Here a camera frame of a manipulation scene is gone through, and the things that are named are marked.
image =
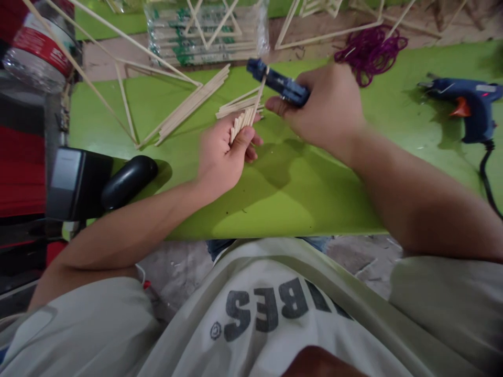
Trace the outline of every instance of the hand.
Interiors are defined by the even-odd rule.
[[[351,140],[366,124],[350,67],[332,63],[301,73],[296,82],[311,91],[303,108],[280,97],[270,98],[266,108],[285,119],[304,141],[347,163],[352,153]]]
[[[232,147],[229,146],[231,128],[239,114],[232,113],[220,119],[201,137],[197,182],[209,195],[210,201],[218,199],[237,184],[244,162],[252,163],[258,157],[252,144],[259,146],[264,143],[255,129],[247,126],[237,134]],[[260,114],[256,114],[254,123],[259,120]]]

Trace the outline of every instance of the shirt sleeve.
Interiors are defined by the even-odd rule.
[[[503,265],[440,257],[401,260],[389,302],[486,373],[503,360]]]
[[[97,281],[56,298],[22,323],[0,374],[134,375],[161,333],[137,280]]]

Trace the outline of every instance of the forearm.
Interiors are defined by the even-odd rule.
[[[481,198],[370,130],[352,143],[344,162],[408,254],[503,262],[503,225]]]
[[[211,200],[194,182],[118,209],[84,229],[57,262],[80,270],[131,267]]]

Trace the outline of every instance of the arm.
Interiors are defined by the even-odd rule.
[[[194,181],[118,209],[72,240],[44,272],[29,309],[98,280],[136,276],[135,264],[173,229],[233,188],[244,162],[257,158],[250,143],[262,143],[252,127],[245,127],[229,147],[235,117],[221,119],[203,134]]]
[[[270,98],[266,107],[305,141],[355,171],[406,255],[503,263],[498,216],[457,181],[369,128],[348,66],[304,72],[297,81],[311,91],[302,109],[278,97]]]

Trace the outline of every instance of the person's right hand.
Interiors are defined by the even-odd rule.
[[[351,68],[331,63],[301,73],[296,82],[311,92],[303,108],[296,108],[277,96],[266,102],[266,108],[285,119],[304,141],[325,149],[347,164],[353,140],[366,124]]]

